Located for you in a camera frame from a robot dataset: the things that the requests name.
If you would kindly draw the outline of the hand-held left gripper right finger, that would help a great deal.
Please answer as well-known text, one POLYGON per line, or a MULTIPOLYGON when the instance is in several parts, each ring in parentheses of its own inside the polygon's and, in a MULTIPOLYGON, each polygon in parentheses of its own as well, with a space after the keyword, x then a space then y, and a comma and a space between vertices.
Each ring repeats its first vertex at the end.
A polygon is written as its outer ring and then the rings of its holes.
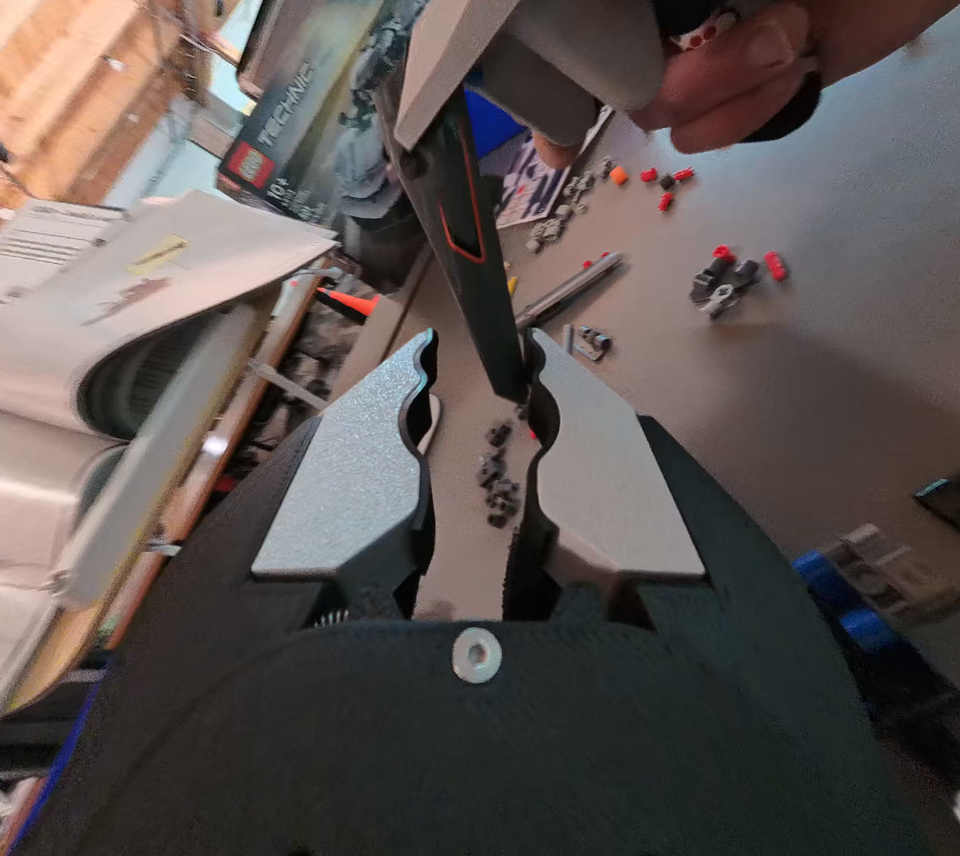
POLYGON ((523 335, 525 481, 502 593, 505 620, 547 620, 585 587, 607 620, 648 620, 648 581, 697 583, 706 566, 634 409, 540 329, 523 335))

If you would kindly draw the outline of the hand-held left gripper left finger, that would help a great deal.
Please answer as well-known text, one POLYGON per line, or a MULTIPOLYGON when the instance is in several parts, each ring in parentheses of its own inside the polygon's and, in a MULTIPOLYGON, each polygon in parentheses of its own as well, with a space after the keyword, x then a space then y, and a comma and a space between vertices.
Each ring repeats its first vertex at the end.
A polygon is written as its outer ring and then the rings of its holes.
POLYGON ((426 453, 439 421, 438 348, 434 329, 416 334, 318 416, 254 579, 319 583, 349 607, 378 589, 412 617, 435 549, 426 453))

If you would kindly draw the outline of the black lego panel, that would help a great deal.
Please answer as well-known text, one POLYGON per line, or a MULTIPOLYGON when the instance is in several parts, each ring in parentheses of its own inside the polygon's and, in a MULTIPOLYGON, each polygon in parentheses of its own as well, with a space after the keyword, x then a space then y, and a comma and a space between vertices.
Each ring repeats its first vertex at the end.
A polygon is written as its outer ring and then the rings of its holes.
POLYGON ((458 88, 412 149, 393 147, 393 163, 491 390, 520 403, 527 393, 521 341, 468 108, 458 88))

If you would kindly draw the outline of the small black lego pins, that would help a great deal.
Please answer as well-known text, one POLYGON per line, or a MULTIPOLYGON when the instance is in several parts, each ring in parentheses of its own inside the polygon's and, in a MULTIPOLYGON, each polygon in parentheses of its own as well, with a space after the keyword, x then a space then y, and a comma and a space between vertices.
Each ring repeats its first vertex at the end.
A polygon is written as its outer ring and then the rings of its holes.
POLYGON ((512 420, 501 419, 486 430, 486 452, 481 454, 476 471, 477 483, 485 494, 486 523, 495 528, 506 527, 522 506, 522 487, 508 473, 507 450, 514 428, 512 420))

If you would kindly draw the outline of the scattered red lego pins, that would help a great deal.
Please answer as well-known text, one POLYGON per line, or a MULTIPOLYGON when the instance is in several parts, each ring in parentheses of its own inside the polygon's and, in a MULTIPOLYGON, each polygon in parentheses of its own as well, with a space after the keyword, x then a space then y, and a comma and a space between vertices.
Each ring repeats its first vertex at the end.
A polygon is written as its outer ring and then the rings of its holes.
POLYGON ((642 171, 641 181, 644 185, 658 187, 659 196, 656 208, 660 213, 668 213, 675 204, 676 197, 681 187, 691 182, 695 177, 695 170, 686 167, 676 171, 660 171, 651 167, 642 171))

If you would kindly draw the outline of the lego set box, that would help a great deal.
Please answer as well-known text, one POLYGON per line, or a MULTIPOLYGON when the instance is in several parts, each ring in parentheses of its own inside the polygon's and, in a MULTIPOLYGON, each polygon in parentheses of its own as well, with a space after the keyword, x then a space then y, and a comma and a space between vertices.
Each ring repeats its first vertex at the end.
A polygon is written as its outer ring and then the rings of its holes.
POLYGON ((426 0, 323 0, 222 157, 217 188, 332 232, 367 285, 402 288, 426 245, 375 105, 426 0))

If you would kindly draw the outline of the cluster of grey lego connectors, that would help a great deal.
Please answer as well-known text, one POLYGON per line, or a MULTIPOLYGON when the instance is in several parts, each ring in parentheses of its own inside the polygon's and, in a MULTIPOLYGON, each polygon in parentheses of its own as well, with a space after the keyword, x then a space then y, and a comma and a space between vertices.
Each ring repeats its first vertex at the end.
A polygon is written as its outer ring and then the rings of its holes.
POLYGON ((598 168, 585 168, 579 174, 565 176, 560 184, 558 202, 551 204, 545 219, 534 223, 526 238, 526 250, 535 255, 558 242, 575 217, 590 211, 592 193, 600 183, 610 179, 614 168, 614 159, 605 156, 598 168))

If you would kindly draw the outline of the grey and blue lego assembly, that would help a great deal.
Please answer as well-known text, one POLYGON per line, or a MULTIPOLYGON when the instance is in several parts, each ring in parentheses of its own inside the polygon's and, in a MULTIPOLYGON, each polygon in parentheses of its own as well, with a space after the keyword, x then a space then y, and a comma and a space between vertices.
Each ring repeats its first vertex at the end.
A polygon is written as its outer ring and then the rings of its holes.
POLYGON ((793 570, 861 650, 958 643, 959 590, 872 524, 796 557, 793 570))

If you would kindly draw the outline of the blue storage bin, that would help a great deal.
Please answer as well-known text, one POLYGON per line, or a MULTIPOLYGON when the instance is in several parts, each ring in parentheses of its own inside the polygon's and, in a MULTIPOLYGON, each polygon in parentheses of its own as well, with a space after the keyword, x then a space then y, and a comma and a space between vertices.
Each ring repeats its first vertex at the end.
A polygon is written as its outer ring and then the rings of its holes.
POLYGON ((464 91, 467 114, 478 159, 484 159, 519 135, 526 127, 513 119, 483 94, 464 91))

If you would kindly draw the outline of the sticker sheet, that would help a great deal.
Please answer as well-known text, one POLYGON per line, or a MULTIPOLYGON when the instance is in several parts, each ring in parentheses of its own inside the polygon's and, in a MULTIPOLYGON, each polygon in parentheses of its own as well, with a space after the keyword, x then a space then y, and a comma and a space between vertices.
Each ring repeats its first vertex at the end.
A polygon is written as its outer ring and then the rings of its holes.
POLYGON ((494 209, 499 231, 533 224, 550 216, 570 179, 572 166, 547 166, 527 133, 502 180, 494 209))

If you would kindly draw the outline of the dark hard case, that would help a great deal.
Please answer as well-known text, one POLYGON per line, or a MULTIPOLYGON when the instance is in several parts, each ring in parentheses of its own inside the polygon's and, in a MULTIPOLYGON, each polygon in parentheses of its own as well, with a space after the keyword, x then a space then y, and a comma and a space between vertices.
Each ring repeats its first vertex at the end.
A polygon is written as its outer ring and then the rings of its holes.
POLYGON ((262 97, 287 47, 299 36, 303 23, 324 0, 260 0, 236 69, 240 91, 262 97))

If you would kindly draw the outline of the orange traffic cone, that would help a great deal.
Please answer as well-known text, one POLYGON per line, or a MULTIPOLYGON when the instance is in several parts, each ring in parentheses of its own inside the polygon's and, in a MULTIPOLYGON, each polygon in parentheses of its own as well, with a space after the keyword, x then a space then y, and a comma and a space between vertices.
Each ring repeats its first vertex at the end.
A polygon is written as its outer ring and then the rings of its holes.
POLYGON ((316 288, 316 301, 355 325, 363 326, 378 307, 380 296, 361 297, 322 286, 316 288))

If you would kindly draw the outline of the white book stand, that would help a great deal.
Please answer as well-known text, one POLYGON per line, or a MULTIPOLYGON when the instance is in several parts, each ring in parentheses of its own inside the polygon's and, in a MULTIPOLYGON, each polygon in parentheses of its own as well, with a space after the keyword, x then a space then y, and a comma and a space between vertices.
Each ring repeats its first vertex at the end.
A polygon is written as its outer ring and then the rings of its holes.
POLYGON ((329 269, 204 321, 129 442, 2 414, 2 715, 63 682, 178 550, 329 269))

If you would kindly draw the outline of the open instruction booklet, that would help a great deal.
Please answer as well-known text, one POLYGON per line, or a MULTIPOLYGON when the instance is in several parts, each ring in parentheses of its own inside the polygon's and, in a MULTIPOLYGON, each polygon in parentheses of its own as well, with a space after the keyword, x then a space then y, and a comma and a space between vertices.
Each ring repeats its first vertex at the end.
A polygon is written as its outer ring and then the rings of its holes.
POLYGON ((279 282, 334 248, 328 230, 191 190, 142 201, 105 245, 1 310, 2 414, 95 436, 90 378, 118 351, 279 282))

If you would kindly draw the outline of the white printed sign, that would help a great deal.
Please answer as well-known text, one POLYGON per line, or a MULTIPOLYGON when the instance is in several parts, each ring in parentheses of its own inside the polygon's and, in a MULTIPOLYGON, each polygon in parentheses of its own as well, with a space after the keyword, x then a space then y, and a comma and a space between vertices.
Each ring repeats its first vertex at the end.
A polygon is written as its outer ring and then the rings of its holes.
POLYGON ((128 222, 114 207, 29 200, 2 217, 1 305, 6 306, 52 280, 128 222))

